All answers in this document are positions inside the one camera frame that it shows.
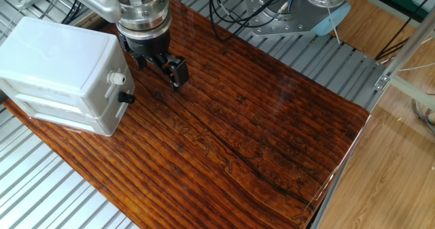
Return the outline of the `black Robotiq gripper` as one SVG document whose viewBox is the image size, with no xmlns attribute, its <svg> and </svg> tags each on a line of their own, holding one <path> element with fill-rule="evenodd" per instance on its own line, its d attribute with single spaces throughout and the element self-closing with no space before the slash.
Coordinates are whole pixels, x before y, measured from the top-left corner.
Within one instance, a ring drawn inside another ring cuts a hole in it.
<svg viewBox="0 0 435 229">
<path fill-rule="evenodd" d="M 185 58 L 169 53 L 171 42 L 169 30 L 157 37 L 134 39 L 118 27 L 118 39 L 121 48 L 130 53 L 140 71 L 147 67 L 145 56 L 150 56 L 148 60 L 169 79 L 173 92 L 177 92 L 190 79 Z"/>
</svg>

